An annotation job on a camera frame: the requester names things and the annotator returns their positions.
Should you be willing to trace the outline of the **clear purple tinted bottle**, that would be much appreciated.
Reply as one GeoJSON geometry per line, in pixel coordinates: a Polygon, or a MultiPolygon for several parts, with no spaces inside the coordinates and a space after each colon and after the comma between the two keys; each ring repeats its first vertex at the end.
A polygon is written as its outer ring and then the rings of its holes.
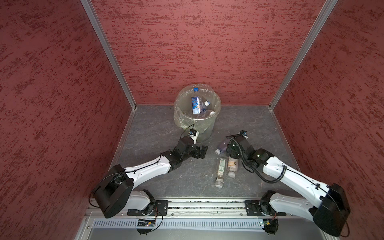
{"type": "Polygon", "coordinates": [[[228,146],[228,144],[229,144],[230,141],[231,141],[231,140],[228,139],[228,138],[226,138],[225,140],[223,140],[223,141],[217,146],[217,148],[215,149],[215,153],[216,153],[217,155],[220,155],[220,154],[222,154],[222,153],[225,153],[226,150],[227,150],[227,146],[228,146]]]}

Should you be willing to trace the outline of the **clear orange label bottle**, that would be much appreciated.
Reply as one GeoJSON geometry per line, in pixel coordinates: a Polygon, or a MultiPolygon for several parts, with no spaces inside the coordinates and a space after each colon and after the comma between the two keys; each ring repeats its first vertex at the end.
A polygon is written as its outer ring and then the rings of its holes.
{"type": "Polygon", "coordinates": [[[239,166],[239,159],[234,159],[234,158],[229,157],[227,170],[228,170],[228,176],[230,178],[236,177],[237,171],[238,171],[238,166],[239,166]]]}

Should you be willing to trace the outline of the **white red Wahaha bottle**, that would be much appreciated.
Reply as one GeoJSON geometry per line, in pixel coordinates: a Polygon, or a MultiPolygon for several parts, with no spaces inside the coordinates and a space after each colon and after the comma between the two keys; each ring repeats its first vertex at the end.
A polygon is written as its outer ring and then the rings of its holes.
{"type": "Polygon", "coordinates": [[[212,111],[212,110],[206,110],[204,111],[204,114],[203,114],[203,118],[208,118],[210,116],[213,116],[215,114],[215,111],[212,111]]]}

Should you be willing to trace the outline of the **green white label bottle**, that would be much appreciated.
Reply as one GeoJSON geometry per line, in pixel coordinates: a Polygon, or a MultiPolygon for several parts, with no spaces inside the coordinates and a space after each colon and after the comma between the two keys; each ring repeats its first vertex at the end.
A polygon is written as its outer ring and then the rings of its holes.
{"type": "Polygon", "coordinates": [[[217,171],[216,171],[215,186],[217,188],[221,189],[224,185],[225,170],[226,170],[226,159],[220,158],[217,171]]]}

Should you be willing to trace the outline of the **blue cap artesian bottle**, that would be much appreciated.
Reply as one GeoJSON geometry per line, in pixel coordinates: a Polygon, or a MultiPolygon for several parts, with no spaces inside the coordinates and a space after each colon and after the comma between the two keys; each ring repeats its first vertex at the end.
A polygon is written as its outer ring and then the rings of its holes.
{"type": "Polygon", "coordinates": [[[203,102],[202,95],[200,93],[200,89],[195,87],[193,89],[193,95],[191,97],[192,100],[192,114],[200,115],[203,112],[203,102]]]}

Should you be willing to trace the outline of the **blue Pocari label bottle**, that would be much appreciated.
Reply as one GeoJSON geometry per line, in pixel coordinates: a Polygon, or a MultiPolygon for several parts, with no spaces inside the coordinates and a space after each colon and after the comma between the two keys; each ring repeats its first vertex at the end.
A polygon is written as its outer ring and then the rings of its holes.
{"type": "Polygon", "coordinates": [[[210,106],[210,102],[208,100],[206,100],[205,102],[202,103],[202,106],[203,106],[203,110],[206,111],[209,106],[210,106]]]}

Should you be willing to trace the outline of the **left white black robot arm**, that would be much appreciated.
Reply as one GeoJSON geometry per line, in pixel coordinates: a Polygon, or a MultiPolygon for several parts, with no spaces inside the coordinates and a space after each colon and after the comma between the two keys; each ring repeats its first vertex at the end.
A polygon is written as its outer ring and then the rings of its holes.
{"type": "Polygon", "coordinates": [[[112,218],[122,210],[137,210],[151,214],[156,200],[147,190],[136,191],[139,185],[179,168],[189,158],[204,159],[207,146],[197,146],[196,140],[183,137],[173,150],[168,150],[152,161],[125,167],[113,166],[91,191],[90,196],[106,219],[112,218]]]}

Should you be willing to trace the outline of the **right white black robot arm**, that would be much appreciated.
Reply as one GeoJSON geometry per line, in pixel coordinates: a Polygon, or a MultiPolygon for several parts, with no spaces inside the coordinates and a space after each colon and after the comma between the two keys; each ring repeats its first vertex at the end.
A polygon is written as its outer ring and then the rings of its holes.
{"type": "Polygon", "coordinates": [[[351,208],[343,187],[312,179],[282,162],[271,152],[254,149],[243,135],[231,135],[227,139],[228,155],[239,159],[247,171],[256,174],[265,183],[283,183],[300,194],[297,198],[267,191],[259,201],[264,215],[286,213],[301,217],[312,221],[333,237],[341,237],[343,229],[349,228],[347,219],[351,208]]]}

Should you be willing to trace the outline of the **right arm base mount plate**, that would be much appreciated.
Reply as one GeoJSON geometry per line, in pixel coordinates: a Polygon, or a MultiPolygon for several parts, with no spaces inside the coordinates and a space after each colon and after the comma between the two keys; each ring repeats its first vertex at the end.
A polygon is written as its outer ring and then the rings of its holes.
{"type": "Polygon", "coordinates": [[[245,209],[248,217],[285,217],[286,213],[275,211],[269,203],[260,201],[245,201],[245,209]]]}

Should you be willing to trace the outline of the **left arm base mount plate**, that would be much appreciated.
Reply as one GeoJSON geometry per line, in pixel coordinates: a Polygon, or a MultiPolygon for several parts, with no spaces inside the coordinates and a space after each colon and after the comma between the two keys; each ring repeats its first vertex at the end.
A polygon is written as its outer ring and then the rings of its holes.
{"type": "Polygon", "coordinates": [[[149,203],[142,211],[139,210],[128,210],[128,216],[137,216],[137,217],[155,217],[157,215],[166,216],[168,211],[168,200],[155,200],[149,203]]]}

